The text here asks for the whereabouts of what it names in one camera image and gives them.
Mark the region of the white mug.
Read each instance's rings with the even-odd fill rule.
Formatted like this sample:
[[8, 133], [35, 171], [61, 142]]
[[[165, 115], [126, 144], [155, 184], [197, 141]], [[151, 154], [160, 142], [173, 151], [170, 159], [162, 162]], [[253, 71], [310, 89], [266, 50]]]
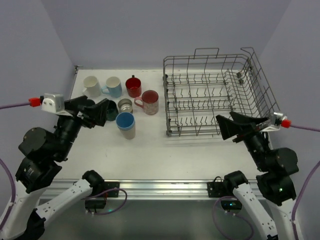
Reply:
[[88, 76], [83, 80], [82, 94], [88, 98], [97, 98], [101, 95], [99, 80], [95, 76]]

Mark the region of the black controller box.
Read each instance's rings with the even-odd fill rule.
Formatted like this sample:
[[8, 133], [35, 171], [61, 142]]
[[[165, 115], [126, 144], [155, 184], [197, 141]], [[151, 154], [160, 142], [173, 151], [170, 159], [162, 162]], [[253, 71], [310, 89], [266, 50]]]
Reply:
[[235, 215], [239, 214], [243, 208], [239, 200], [223, 199], [220, 204], [224, 211]]
[[84, 207], [89, 213], [98, 213], [99, 210], [103, 210], [106, 206], [106, 200], [85, 200]]

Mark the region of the light blue mug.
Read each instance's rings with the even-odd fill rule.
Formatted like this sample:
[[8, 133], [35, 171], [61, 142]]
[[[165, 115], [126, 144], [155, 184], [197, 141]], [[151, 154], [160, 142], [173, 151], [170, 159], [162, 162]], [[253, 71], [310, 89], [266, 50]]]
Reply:
[[101, 92], [112, 98], [120, 98], [123, 95], [121, 80], [116, 76], [109, 77], [105, 86], [101, 88]]

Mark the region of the cream small cup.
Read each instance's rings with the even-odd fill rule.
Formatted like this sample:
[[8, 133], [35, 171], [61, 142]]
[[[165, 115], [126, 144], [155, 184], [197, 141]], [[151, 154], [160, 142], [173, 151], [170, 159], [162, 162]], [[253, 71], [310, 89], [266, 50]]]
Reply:
[[123, 98], [118, 102], [118, 109], [120, 113], [128, 112], [133, 113], [133, 103], [128, 98]]

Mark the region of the beige tall cup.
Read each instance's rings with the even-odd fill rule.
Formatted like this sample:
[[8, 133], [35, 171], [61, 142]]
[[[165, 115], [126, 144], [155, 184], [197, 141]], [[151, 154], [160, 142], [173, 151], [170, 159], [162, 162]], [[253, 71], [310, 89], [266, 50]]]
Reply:
[[125, 139], [132, 140], [136, 136], [136, 126], [134, 125], [131, 128], [121, 129], [120, 132]]

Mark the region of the blue tall tumbler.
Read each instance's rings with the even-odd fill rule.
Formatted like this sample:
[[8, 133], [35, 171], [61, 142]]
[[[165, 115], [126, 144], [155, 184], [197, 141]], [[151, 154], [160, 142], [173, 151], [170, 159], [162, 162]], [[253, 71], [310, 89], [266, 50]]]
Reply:
[[131, 112], [121, 112], [115, 119], [117, 127], [122, 131], [131, 130], [135, 126], [135, 118]]

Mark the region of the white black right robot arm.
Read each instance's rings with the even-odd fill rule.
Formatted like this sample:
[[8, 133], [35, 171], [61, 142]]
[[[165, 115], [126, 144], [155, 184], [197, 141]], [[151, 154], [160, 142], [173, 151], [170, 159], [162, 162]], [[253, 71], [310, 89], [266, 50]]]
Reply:
[[250, 117], [230, 112], [231, 119], [217, 115], [223, 140], [232, 138], [234, 143], [244, 142], [260, 175], [257, 186], [272, 212], [264, 209], [254, 195], [251, 185], [241, 171], [224, 176], [223, 186], [245, 208], [263, 240], [302, 240], [299, 222], [295, 219], [298, 203], [291, 175], [299, 171], [298, 157], [294, 150], [282, 147], [272, 149], [268, 132], [289, 127], [287, 116], [273, 112], [268, 117]]

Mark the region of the dark teal mug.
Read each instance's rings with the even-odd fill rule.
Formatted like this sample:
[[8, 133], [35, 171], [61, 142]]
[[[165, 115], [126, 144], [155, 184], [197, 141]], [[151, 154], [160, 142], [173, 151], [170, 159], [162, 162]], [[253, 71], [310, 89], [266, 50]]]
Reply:
[[117, 104], [113, 100], [110, 100], [108, 102], [108, 106], [106, 110], [106, 120], [109, 122], [113, 122], [116, 120], [118, 114], [119, 112], [118, 112]]

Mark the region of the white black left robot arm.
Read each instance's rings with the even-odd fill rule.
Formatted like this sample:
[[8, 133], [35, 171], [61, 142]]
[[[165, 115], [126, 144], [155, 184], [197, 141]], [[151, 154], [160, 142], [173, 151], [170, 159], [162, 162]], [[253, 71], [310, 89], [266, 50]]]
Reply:
[[28, 105], [57, 115], [58, 121], [53, 132], [33, 127], [24, 134], [18, 147], [24, 159], [16, 174], [9, 175], [11, 197], [0, 218], [3, 240], [37, 240], [62, 211], [104, 191], [104, 179], [89, 170], [71, 188], [46, 204], [37, 205], [61, 170], [60, 163], [68, 159], [80, 129], [105, 125], [110, 101], [94, 102], [85, 95], [64, 100], [61, 94], [46, 93], [30, 98]]

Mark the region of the red mug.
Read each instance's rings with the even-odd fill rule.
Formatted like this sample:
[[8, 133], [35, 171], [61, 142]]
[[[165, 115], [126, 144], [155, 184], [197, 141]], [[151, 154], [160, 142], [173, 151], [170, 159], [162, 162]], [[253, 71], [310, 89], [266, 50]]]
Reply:
[[128, 95], [131, 98], [139, 97], [142, 94], [142, 83], [141, 80], [135, 75], [132, 75], [131, 78], [128, 78], [125, 82], [125, 87]]

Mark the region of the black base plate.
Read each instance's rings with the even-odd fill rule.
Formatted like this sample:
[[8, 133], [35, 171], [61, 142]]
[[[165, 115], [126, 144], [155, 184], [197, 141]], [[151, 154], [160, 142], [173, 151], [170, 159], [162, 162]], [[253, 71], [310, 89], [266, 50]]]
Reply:
[[120, 182], [119, 181], [105, 181], [103, 184], [101, 198], [117, 198], [119, 196]]
[[224, 180], [220, 176], [216, 176], [212, 181], [208, 181], [206, 183], [206, 190], [209, 198], [234, 196], [232, 191], [227, 188]]

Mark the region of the black left controller box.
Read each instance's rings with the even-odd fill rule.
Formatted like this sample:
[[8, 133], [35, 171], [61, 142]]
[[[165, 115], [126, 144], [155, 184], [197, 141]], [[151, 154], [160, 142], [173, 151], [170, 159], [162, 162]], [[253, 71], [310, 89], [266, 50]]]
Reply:
[[84, 207], [89, 213], [98, 213], [99, 210], [103, 210], [106, 206], [106, 200], [85, 200]]

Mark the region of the grey mug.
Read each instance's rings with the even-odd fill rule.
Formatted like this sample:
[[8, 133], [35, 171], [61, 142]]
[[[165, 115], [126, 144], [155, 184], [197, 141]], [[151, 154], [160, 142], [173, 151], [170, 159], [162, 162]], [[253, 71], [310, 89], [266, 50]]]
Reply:
[[86, 100], [86, 103], [85, 103], [85, 105], [86, 105], [87, 107], [93, 106], [93, 105], [95, 105], [95, 104], [96, 104], [95, 101], [94, 101], [94, 100], [91, 100], [91, 99], [87, 99], [87, 100]]

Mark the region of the pink patterned mug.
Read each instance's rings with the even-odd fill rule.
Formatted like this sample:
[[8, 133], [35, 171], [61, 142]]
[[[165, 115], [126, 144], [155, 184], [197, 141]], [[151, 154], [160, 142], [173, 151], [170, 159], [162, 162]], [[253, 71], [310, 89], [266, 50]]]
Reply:
[[146, 90], [141, 96], [134, 98], [134, 104], [147, 115], [155, 115], [159, 111], [159, 95], [154, 90]]

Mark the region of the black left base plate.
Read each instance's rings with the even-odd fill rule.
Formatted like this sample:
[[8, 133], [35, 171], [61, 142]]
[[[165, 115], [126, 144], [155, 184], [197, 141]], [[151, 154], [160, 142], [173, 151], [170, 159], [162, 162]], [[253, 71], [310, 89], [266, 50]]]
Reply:
[[117, 198], [119, 196], [120, 182], [119, 181], [105, 181], [103, 184], [101, 198]]

